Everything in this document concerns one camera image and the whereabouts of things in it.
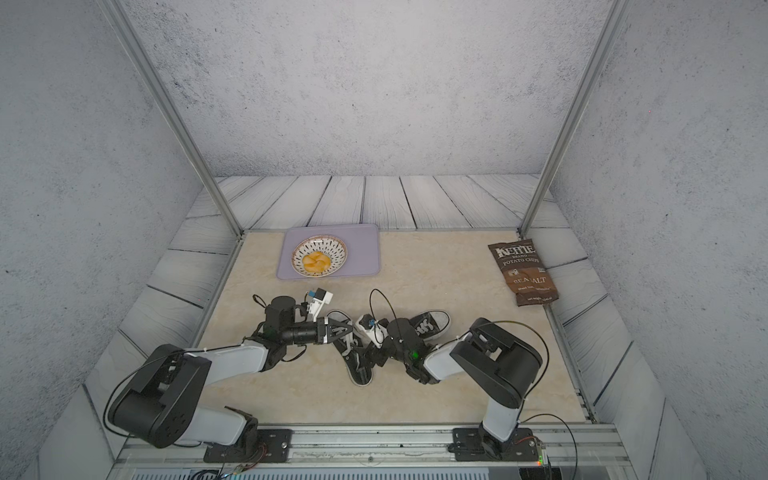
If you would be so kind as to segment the black canvas sneaker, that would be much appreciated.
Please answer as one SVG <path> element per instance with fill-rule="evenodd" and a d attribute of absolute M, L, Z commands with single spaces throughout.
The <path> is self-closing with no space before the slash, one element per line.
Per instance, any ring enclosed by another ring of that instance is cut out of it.
<path fill-rule="evenodd" d="M 390 358 L 410 364 L 418 362 L 430 350 L 430 343 L 450 326 L 450 315 L 442 310 L 423 312 L 410 319 L 376 320 L 386 328 L 387 338 L 382 344 L 390 351 Z"/>
<path fill-rule="evenodd" d="M 340 310 L 331 310 L 327 318 L 347 325 L 350 331 L 333 342 L 341 355 L 351 381 L 357 386 L 367 386 L 373 379 L 371 364 L 364 359 L 364 342 L 354 333 L 352 319 Z"/>

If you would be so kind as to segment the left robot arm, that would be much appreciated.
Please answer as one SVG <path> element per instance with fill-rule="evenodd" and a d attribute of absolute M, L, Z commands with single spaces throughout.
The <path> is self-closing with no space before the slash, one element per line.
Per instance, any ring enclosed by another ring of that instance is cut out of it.
<path fill-rule="evenodd" d="M 248 447 L 257 419 L 232 408 L 201 405 L 203 390 L 226 379 L 269 371 L 284 361 L 291 346 L 326 345 L 351 334 L 349 321 L 320 316 L 330 296 L 319 289 L 303 302 L 278 296 L 266 303 L 255 295 L 265 318 L 239 343 L 199 349 L 157 347 L 111 393 L 103 411 L 106 426 L 156 448 L 179 441 Z"/>

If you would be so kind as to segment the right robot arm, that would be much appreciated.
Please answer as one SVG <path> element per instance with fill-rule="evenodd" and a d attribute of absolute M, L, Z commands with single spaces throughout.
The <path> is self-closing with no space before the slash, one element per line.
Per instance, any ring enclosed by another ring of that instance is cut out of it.
<path fill-rule="evenodd" d="M 475 320 L 458 338 L 436 344 L 450 324 L 443 310 L 392 321 L 366 314 L 353 323 L 354 332 L 341 342 L 340 353 L 359 385 L 370 383 L 373 368 L 389 360 L 401 363 L 409 377 L 425 385 L 467 375 L 488 395 L 479 444 L 488 457 L 500 459 L 517 441 L 519 415 L 545 360 L 531 345 L 485 318 Z"/>

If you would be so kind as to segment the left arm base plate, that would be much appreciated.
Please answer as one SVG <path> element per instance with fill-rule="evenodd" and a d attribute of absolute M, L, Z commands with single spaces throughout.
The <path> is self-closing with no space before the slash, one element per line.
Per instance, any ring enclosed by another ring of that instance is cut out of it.
<path fill-rule="evenodd" d="M 291 444 L 291 429 L 247 426 L 232 445 L 208 443 L 205 463 L 285 463 Z"/>

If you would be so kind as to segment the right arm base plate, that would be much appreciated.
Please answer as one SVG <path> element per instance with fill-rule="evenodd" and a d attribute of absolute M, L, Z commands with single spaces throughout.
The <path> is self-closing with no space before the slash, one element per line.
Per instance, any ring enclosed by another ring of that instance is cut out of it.
<path fill-rule="evenodd" d="M 500 441 L 482 427 L 455 428 L 452 442 L 447 450 L 459 462 L 497 461 L 534 462 L 542 461 L 538 439 L 531 429 L 516 428 L 510 438 Z"/>

